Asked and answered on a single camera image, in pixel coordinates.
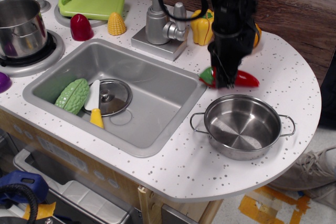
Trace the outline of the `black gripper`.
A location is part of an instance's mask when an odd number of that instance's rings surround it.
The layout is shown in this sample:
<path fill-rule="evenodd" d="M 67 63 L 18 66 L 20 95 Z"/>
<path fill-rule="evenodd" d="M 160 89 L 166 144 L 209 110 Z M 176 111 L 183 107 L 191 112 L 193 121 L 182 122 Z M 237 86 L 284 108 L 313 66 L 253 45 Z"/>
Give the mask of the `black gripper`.
<path fill-rule="evenodd" d="M 212 25 L 214 41 L 208 45 L 215 87 L 234 88 L 238 67 L 254 47 L 256 24 L 247 22 L 237 31 L 225 32 L 218 24 Z"/>

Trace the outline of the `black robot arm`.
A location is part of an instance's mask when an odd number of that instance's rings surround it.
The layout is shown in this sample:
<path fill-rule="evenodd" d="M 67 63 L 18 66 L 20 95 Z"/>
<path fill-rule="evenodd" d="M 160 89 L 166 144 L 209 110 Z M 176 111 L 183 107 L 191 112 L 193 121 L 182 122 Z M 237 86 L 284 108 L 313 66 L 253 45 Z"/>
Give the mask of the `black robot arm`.
<path fill-rule="evenodd" d="M 235 85 L 241 60 L 251 54 L 257 32 L 253 20 L 255 0 L 211 0 L 214 40 L 207 49 L 214 71 L 214 87 Z"/>

